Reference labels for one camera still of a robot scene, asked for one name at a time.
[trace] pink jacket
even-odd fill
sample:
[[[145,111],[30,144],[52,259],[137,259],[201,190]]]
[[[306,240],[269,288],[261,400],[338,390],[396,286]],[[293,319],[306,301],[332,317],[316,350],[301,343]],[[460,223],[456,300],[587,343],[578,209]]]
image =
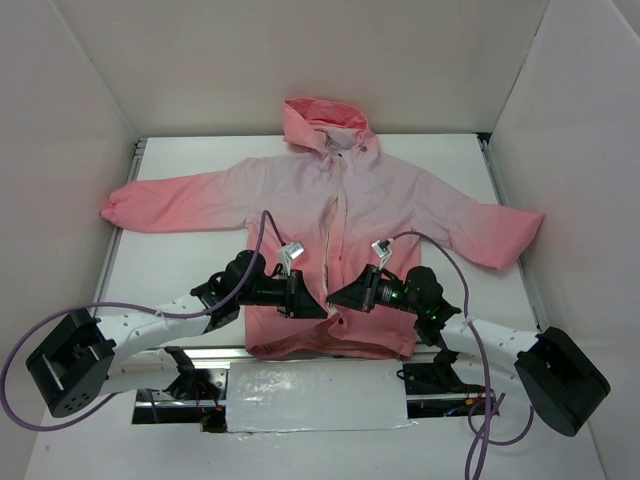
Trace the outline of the pink jacket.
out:
[[[415,229],[473,262],[502,270],[516,261],[544,217],[481,205],[429,172],[384,154],[354,106],[287,100],[284,130],[284,140],[305,147],[304,153],[248,158],[222,172],[133,182],[111,194],[102,216],[140,232],[247,228],[253,248],[260,213],[269,209],[284,240],[305,246],[295,268],[325,306],[328,292],[376,262],[375,240]],[[267,225],[261,253],[269,271],[279,246]],[[416,237],[393,243],[389,270],[404,278],[419,263]],[[295,350],[411,356],[413,315],[380,306],[369,314],[326,309],[333,313],[327,320],[294,320],[274,308],[248,307],[247,350],[256,356]]]

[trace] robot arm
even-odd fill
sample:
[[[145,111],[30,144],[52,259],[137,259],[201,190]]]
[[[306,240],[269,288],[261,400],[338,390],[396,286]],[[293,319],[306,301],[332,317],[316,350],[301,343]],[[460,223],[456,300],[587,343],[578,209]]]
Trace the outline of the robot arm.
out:
[[[297,256],[301,246],[285,246],[284,250],[289,256]],[[179,398],[194,382],[206,383],[207,379],[197,377],[181,349],[146,350],[217,330],[238,318],[242,305],[275,306],[290,318],[327,317],[308,292],[301,271],[291,269],[288,262],[286,275],[271,278],[264,273],[266,262],[260,254],[235,297],[221,308],[198,316],[219,304],[238,285],[253,253],[240,252],[224,272],[158,307],[155,314],[94,317],[87,310],[76,310],[64,317],[27,359],[27,368],[51,414],[66,417],[108,393],[152,388],[169,390]],[[184,314],[191,314],[190,318],[175,318]],[[216,391],[213,385],[207,388]]]
[[[540,418],[567,436],[576,435],[611,391],[604,376],[562,330],[523,332],[466,319],[444,300],[444,290],[430,268],[414,267],[401,281],[383,268],[390,253],[381,250],[379,255],[381,266],[367,265],[353,283],[327,301],[363,312],[381,305],[414,313],[420,339],[449,353],[447,361],[461,381],[482,384],[481,363],[475,357],[479,346],[468,327],[472,321],[499,388],[520,397],[525,392]]]

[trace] jacket sleeve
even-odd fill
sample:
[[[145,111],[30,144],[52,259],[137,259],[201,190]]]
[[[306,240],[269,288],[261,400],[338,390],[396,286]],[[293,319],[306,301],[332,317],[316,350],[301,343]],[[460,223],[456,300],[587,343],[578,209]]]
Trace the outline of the jacket sleeve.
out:
[[[242,228],[256,211],[267,165],[248,158],[221,172],[132,182],[109,196],[101,214],[138,232]]]
[[[478,203],[435,175],[420,172],[415,225],[468,260],[503,270],[531,243],[544,214]]]

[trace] zipper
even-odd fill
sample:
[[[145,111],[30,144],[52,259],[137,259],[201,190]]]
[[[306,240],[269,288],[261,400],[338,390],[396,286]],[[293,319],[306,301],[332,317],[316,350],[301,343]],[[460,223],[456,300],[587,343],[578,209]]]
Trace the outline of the zipper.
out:
[[[340,195],[341,174],[342,174],[342,163],[340,163],[340,161],[338,160],[338,181],[336,182],[336,191],[333,196],[333,201],[331,202],[331,206],[329,207],[329,212],[333,210],[334,205],[336,210],[335,210],[335,213],[333,214],[333,218],[331,219],[331,223],[327,228],[327,239],[324,244],[324,260],[322,265],[322,286],[324,287],[325,298],[329,296],[329,241],[331,239],[331,227],[333,226],[333,222],[335,221],[336,215],[338,214],[338,197]],[[330,315],[335,315],[336,313],[338,313],[338,310],[336,310],[333,304],[327,303],[326,307],[329,310]]]

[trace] jacket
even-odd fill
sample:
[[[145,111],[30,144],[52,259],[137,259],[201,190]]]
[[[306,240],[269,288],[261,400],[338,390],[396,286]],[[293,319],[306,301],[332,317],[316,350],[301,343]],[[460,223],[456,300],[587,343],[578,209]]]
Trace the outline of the jacket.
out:
[[[247,307],[245,346],[255,356],[311,350],[367,358],[410,357],[415,316],[378,306],[362,313],[327,305],[326,297],[379,259],[378,239],[421,231],[480,265],[511,266],[544,215],[483,205],[431,173],[380,150],[358,108],[313,98],[284,104],[284,140],[302,153],[248,158],[220,172],[132,182],[114,191],[102,216],[139,232],[249,230],[253,248],[260,213],[270,210],[286,242],[305,253],[294,268],[330,312],[326,320],[281,317]],[[267,225],[261,253],[271,271],[280,243]],[[387,269],[404,278],[420,263],[417,237],[393,243]]]

